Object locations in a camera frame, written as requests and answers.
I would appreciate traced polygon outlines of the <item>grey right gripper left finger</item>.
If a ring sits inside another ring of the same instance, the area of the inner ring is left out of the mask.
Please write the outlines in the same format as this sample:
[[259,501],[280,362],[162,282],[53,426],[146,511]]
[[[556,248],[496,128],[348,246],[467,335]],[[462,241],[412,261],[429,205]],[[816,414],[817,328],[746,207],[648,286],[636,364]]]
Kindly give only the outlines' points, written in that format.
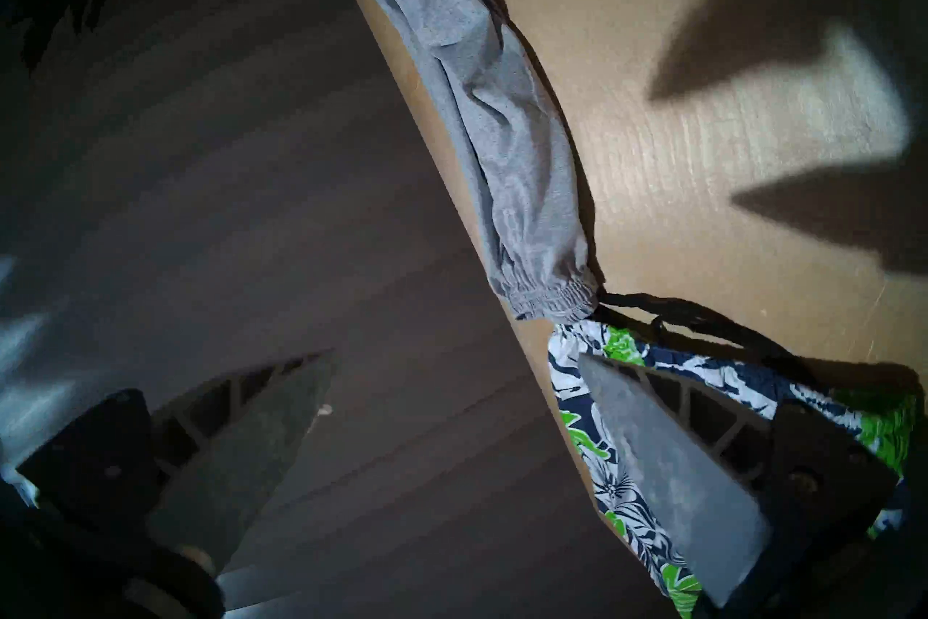
[[332,351],[208,380],[151,412],[112,392],[18,464],[40,506],[103,536],[231,560],[295,462],[337,369]]

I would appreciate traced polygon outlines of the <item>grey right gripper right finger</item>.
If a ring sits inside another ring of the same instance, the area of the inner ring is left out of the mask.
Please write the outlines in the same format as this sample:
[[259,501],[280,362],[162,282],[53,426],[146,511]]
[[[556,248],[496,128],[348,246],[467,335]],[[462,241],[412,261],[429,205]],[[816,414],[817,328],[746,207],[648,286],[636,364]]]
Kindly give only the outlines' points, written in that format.
[[578,372],[632,481],[703,587],[697,607],[813,607],[898,474],[808,404],[771,420],[712,386],[596,355]]

